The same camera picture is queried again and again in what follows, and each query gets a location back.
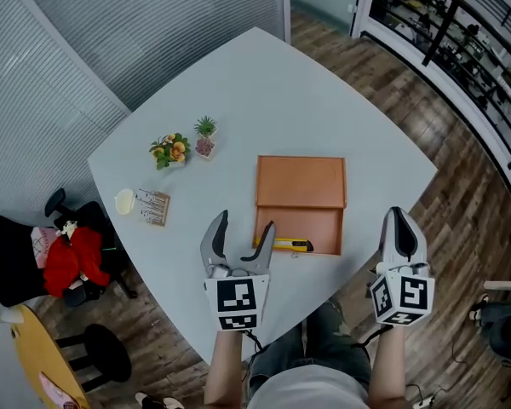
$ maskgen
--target succulent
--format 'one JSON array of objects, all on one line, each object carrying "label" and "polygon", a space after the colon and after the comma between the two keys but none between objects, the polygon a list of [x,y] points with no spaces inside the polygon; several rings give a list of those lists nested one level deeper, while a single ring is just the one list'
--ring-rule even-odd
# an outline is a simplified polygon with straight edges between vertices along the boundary
[{"label": "succulent", "polygon": [[195,130],[202,137],[208,138],[215,132],[215,121],[211,117],[204,115],[195,124]]},{"label": "succulent", "polygon": [[195,150],[198,154],[201,156],[205,156],[208,158],[212,154],[212,150],[214,150],[214,142],[209,140],[208,138],[201,138],[197,141],[197,146],[195,147]]}]

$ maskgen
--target person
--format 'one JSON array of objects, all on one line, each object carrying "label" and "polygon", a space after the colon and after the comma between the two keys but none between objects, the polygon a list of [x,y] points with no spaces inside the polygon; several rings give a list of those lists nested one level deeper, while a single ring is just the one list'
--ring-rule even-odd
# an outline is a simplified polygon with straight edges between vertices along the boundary
[{"label": "person", "polygon": [[163,403],[161,403],[148,394],[137,392],[135,394],[135,399],[138,401],[138,404],[142,406],[142,409],[184,409],[184,406],[177,399],[173,399],[172,397],[163,398]]},{"label": "person", "polygon": [[[218,331],[204,388],[206,408],[242,405],[242,333]],[[257,354],[250,365],[248,409],[406,409],[405,329],[382,333],[371,371],[369,355],[350,336],[331,298]]]}]

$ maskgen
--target cable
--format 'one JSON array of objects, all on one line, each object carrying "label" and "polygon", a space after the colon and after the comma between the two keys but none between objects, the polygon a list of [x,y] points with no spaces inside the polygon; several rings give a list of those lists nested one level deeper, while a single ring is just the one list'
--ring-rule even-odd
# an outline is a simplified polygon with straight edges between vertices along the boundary
[{"label": "cable", "polygon": [[420,395],[420,401],[423,401],[424,400],[424,397],[422,395],[422,390],[420,389],[420,386],[418,386],[416,383],[409,383],[407,386],[405,386],[406,388],[409,388],[410,386],[416,386],[416,388],[418,389],[418,395]]},{"label": "cable", "polygon": [[382,333],[386,333],[387,331],[391,331],[392,329],[393,329],[393,325],[386,324],[385,326],[381,327],[379,330],[371,333],[369,335],[369,337],[367,339],[365,339],[365,341],[363,341],[362,343],[352,344],[352,348],[360,347],[360,348],[364,349],[367,346],[367,344],[369,344],[371,342],[371,340],[375,339],[376,337],[378,337]]},{"label": "cable", "polygon": [[246,378],[248,377],[248,374],[250,373],[250,369],[252,367],[252,364],[254,363],[254,359],[256,358],[256,356],[258,356],[259,354],[266,351],[268,346],[263,348],[261,346],[261,343],[259,342],[259,339],[257,339],[257,336],[254,335],[253,331],[241,331],[241,333],[246,335],[249,339],[251,339],[254,342],[254,351],[255,351],[254,355],[250,359],[250,362],[248,363],[248,368],[246,369],[246,374],[244,374],[244,377],[242,378],[242,382],[244,382],[244,380],[246,380]]},{"label": "cable", "polygon": [[[465,326],[466,324],[469,322],[469,312],[468,312],[468,315],[466,315],[466,318],[464,318],[464,321],[462,323],[462,325],[460,326],[460,335],[462,335],[464,329],[465,329]],[[459,365],[465,365],[465,366],[469,366],[469,364],[465,361],[465,360],[459,360],[457,357],[456,357],[456,353],[455,353],[455,350],[454,350],[454,347],[455,347],[455,343],[456,343],[456,339],[452,341],[452,344],[451,344],[451,358],[454,362],[456,362],[457,364]],[[455,386],[458,385],[458,383],[460,382],[460,379],[456,380],[452,386],[450,386],[448,389],[445,389],[443,388],[441,385],[439,386],[439,389],[435,392],[435,394],[432,395],[432,399],[430,400],[429,402],[429,406],[432,407],[433,406],[433,403],[435,402],[435,398],[437,397],[437,394],[440,393],[440,392],[444,392],[445,394],[448,394],[449,392],[451,392]]]}]

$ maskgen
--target floor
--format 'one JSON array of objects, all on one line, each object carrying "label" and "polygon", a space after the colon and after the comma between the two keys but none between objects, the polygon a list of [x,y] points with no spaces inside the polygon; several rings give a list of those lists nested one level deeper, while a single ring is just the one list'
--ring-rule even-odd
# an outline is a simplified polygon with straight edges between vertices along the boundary
[{"label": "floor", "polygon": [[[447,104],[413,71],[366,38],[352,40],[294,13],[292,43],[301,52],[351,84],[393,120],[439,169],[411,211],[428,240],[429,261],[437,280],[433,314],[408,331],[408,383],[428,396],[440,391],[434,407],[506,408],[499,401],[511,369],[487,348],[466,322],[469,307],[486,279],[511,279],[511,197],[475,136]],[[373,258],[366,267],[376,264]],[[140,296],[127,300],[111,286],[98,302],[67,309],[46,299],[37,312],[54,337],[81,332],[89,323],[109,327],[125,343],[133,362],[127,383],[109,383],[89,394],[93,407],[136,407],[138,390],[173,395],[186,407],[201,407],[208,367],[156,304],[137,272],[128,283]],[[365,339],[375,329],[365,299],[361,270],[340,289],[348,325]],[[499,299],[509,296],[501,294]],[[452,344],[456,359],[452,359]],[[374,352],[375,344],[370,345]],[[76,357],[79,353],[66,355]],[[82,379],[91,378],[86,373]],[[408,388],[415,399],[417,390]]]}]

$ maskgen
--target black stool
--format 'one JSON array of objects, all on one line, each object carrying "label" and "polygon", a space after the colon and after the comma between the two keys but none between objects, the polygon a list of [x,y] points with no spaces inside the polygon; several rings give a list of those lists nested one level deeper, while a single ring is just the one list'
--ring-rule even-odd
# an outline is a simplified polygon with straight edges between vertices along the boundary
[{"label": "black stool", "polygon": [[87,355],[70,360],[70,367],[76,372],[94,366],[100,376],[82,384],[85,392],[89,392],[109,381],[127,382],[131,373],[131,365],[127,350],[116,336],[103,325],[89,325],[83,335],[64,337],[56,340],[60,349],[72,345],[83,344]]}]

